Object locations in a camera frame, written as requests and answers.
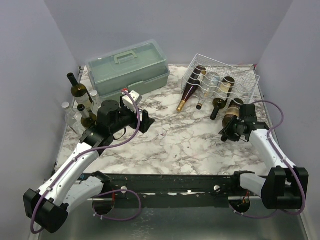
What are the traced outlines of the green wine bottle white label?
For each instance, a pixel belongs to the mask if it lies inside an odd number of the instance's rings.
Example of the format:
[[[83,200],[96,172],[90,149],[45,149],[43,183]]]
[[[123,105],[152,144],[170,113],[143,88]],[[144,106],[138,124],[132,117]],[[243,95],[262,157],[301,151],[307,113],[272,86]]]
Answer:
[[[70,72],[67,75],[68,80],[70,81],[72,87],[71,87],[71,94],[74,97],[75,101],[80,105],[84,105],[85,109],[88,112],[92,111],[92,104],[93,100],[86,88],[85,85],[82,83],[79,83],[75,77],[75,75]]]

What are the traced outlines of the green bottle cream label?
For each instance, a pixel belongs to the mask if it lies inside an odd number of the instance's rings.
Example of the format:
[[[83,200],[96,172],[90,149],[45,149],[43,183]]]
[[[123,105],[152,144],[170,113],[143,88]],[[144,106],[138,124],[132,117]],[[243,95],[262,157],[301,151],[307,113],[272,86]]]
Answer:
[[[210,115],[211,120],[215,120],[220,110],[222,110],[226,105],[230,97],[230,94],[235,85],[235,80],[231,76],[226,76],[218,86],[216,92],[217,96],[213,99],[213,111]]]

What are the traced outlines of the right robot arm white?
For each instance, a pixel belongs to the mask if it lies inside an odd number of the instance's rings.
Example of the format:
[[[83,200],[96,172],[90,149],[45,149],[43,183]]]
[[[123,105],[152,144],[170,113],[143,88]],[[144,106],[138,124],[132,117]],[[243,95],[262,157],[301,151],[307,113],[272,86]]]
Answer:
[[[288,159],[272,136],[267,123],[258,121],[254,104],[233,100],[222,120],[219,132],[223,142],[238,142],[242,137],[258,151],[269,170],[266,178],[254,173],[241,173],[230,183],[230,191],[241,196],[250,191],[259,196],[269,210],[300,214],[306,206],[309,173]]]

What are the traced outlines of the dark bottle tan label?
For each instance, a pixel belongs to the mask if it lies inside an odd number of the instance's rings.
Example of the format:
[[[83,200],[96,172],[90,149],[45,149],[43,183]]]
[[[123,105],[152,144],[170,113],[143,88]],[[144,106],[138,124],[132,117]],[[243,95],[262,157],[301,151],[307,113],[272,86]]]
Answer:
[[[83,104],[77,106],[77,110],[81,114],[81,124],[85,129],[89,129],[97,123],[97,116],[89,112]]]

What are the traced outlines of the green bottle silver neck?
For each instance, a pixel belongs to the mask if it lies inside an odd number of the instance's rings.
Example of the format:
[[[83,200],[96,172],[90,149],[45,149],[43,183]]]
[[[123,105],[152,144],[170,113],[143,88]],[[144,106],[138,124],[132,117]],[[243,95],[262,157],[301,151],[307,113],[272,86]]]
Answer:
[[[243,105],[244,102],[239,99],[239,98],[235,98],[233,100],[231,100],[227,111],[225,112],[224,118],[222,120],[222,127],[225,128],[227,126],[227,124],[231,121],[231,119],[236,116],[237,118],[239,117],[239,109],[240,106]]]

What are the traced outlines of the red wine bottle gold cap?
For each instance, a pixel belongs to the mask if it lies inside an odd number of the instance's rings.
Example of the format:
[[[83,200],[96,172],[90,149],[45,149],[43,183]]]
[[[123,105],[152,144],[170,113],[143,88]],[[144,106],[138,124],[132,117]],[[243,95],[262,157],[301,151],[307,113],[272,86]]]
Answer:
[[[187,84],[185,85],[184,92],[182,94],[182,98],[180,100],[180,103],[176,110],[178,112],[181,112],[186,104],[186,102],[190,99],[190,97],[196,92],[196,90],[199,88],[201,81],[199,80],[199,76],[201,74],[205,75],[207,73],[207,70],[202,65],[197,65],[193,72],[191,73]]]

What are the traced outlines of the green plastic toolbox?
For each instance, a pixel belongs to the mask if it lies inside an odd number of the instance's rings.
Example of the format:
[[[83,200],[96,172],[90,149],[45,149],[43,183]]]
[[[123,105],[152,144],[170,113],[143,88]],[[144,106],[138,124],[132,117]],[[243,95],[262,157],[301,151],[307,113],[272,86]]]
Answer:
[[[125,88],[144,95],[165,87],[170,75],[166,55],[153,39],[87,60],[86,67],[100,97],[116,101]]]

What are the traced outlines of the clear bottle white cap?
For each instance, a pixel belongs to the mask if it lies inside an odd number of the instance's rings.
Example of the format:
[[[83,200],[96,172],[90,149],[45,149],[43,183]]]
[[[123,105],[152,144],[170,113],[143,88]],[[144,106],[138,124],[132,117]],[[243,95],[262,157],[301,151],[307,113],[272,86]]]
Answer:
[[[100,98],[99,93],[96,90],[92,90],[90,92],[90,96],[93,100],[92,103],[92,112],[97,116],[98,115],[98,111],[101,108],[102,105],[102,100]]]

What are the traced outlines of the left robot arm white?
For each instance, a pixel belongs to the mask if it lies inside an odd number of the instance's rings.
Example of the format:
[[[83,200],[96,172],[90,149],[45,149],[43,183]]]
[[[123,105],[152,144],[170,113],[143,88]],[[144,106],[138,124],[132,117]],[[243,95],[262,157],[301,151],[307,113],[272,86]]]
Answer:
[[[107,197],[111,185],[91,176],[84,183],[76,181],[89,165],[106,149],[114,148],[114,134],[131,127],[136,133],[146,133],[155,122],[146,110],[131,111],[136,103],[106,100],[97,113],[97,122],[80,138],[75,150],[60,169],[37,190],[28,189],[23,195],[25,213],[31,224],[38,224],[55,233],[67,220],[69,213],[88,199]]]

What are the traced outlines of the clear bottle black gold cap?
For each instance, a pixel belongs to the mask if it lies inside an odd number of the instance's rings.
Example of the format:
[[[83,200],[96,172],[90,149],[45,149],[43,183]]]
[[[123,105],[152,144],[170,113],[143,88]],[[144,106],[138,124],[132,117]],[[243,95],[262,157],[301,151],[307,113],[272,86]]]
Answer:
[[[198,103],[196,109],[201,110],[205,101],[214,96],[221,77],[218,73],[210,71],[208,75],[201,73],[198,79],[200,80],[200,87],[198,88]]]

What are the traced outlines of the clear bottle silver cap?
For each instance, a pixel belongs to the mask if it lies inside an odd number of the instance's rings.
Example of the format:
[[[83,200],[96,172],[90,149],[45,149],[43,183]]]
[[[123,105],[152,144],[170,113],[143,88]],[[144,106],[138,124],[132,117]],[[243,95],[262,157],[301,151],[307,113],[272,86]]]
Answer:
[[[66,124],[77,134],[82,135],[84,128],[80,122],[81,118],[78,112],[73,109],[68,102],[63,102],[61,107],[65,111],[65,122]]]

